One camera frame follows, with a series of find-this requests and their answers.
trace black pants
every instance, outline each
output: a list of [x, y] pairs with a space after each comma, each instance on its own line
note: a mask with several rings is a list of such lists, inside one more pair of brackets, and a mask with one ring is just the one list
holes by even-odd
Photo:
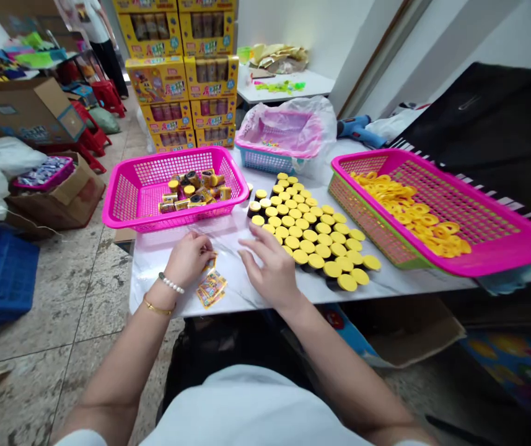
[[103, 43], [90, 43], [92, 44], [92, 49], [94, 50], [96, 57], [98, 57], [104, 72], [109, 79], [112, 79], [115, 82], [116, 91], [118, 91], [119, 96], [129, 96], [129, 91], [125, 84], [125, 78], [123, 77], [123, 72], [118, 64], [115, 49], [112, 47], [110, 39]]
[[301, 359], [279, 332], [280, 323], [271, 310], [186, 318], [172, 351], [157, 421], [180, 392], [235, 364], [266, 367], [314, 391]]

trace white shirt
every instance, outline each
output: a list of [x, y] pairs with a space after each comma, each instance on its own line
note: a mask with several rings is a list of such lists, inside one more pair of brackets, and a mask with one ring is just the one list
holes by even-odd
[[[233, 365], [181, 392], [141, 446], [172, 444], [371, 446], [345, 428], [316, 395], [262, 367]], [[75, 431], [56, 446], [107, 446]], [[425, 446], [414, 441], [399, 446]]]
[[98, 0], [66, 0], [66, 3], [77, 14], [90, 42], [104, 43], [110, 39], [106, 25], [98, 14], [102, 10]]

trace red plastic stool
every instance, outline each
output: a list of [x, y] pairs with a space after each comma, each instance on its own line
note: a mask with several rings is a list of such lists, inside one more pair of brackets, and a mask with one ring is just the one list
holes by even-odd
[[121, 101], [112, 80], [94, 82], [91, 85], [94, 96], [96, 96], [96, 99], [100, 102], [100, 106], [104, 110], [108, 110], [110, 113], [118, 113], [119, 118], [125, 117], [127, 109], [123, 101]]
[[94, 125], [94, 129], [90, 130], [86, 128], [84, 132], [79, 137], [78, 142], [81, 142], [86, 145], [88, 150], [96, 152], [99, 156], [104, 156], [106, 152], [104, 151], [104, 144], [108, 142], [108, 145], [112, 145], [112, 141], [106, 136], [104, 130], [96, 123], [92, 115], [86, 110], [86, 108], [78, 101], [71, 101], [71, 104], [75, 108], [75, 111], [79, 117], [83, 120], [84, 123], [87, 120], [90, 120]]
[[98, 170], [100, 173], [106, 173], [106, 168], [90, 153], [85, 145], [78, 142], [71, 144], [49, 144], [48, 146], [38, 146], [38, 150], [46, 155], [57, 152], [78, 152], [83, 156], [92, 170]]

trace red chair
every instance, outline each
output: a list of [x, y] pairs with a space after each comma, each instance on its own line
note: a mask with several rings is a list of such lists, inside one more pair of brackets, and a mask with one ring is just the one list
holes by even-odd
[[75, 108], [75, 111], [84, 123], [90, 120], [94, 124], [94, 129], [86, 128], [79, 137], [78, 142], [84, 144], [88, 150], [97, 153], [99, 156], [106, 155], [104, 151], [104, 144], [107, 142], [109, 146], [112, 145], [112, 141], [106, 136], [104, 130], [96, 123], [92, 115], [86, 110], [82, 103], [78, 101], [71, 101], [71, 104]]
[[94, 82], [91, 85], [94, 96], [96, 96], [96, 99], [100, 102], [100, 106], [104, 110], [108, 110], [110, 113], [118, 113], [119, 118], [125, 117], [127, 109], [116, 91], [115, 83], [111, 79], [108, 81]]

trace pink basket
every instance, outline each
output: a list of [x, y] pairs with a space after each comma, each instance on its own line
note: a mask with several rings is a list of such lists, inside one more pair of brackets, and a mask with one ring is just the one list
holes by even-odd
[[[480, 277], [531, 263], [531, 222], [472, 186], [407, 151], [384, 149], [339, 156], [330, 194], [383, 253], [401, 269], [439, 268], [456, 276]], [[350, 177], [377, 172], [414, 186], [414, 200], [426, 203], [440, 221], [461, 226], [457, 234], [472, 246], [456, 258], [435, 255]]]
[[[168, 214], [158, 211], [162, 195], [170, 192], [168, 182], [174, 175], [209, 168], [224, 175], [226, 186], [232, 190], [230, 199]], [[117, 164], [110, 176], [102, 220], [114, 229], [128, 227], [137, 232], [153, 232], [229, 214], [235, 205], [247, 198], [247, 182], [228, 150], [216, 146], [202, 147]]]
[[17, 181], [17, 178], [15, 180], [13, 180], [13, 185], [15, 187], [19, 187], [19, 188], [23, 188], [23, 189], [35, 189], [35, 190], [40, 190], [40, 191], [47, 191], [47, 190], [51, 190], [54, 187], [57, 187], [59, 184], [61, 184], [67, 178], [69, 178], [70, 174], [72, 174], [73, 171], [75, 170], [75, 166], [73, 164], [73, 159], [72, 158], [61, 157], [61, 156], [57, 156], [56, 158], [66, 159], [67, 160], [67, 164], [65, 164], [61, 168], [61, 170], [59, 170], [56, 174], [54, 174], [52, 177], [50, 177], [48, 179], [48, 181], [46, 183], [44, 183], [43, 185], [36, 185], [36, 186], [23, 185], [23, 184], [20, 184]]

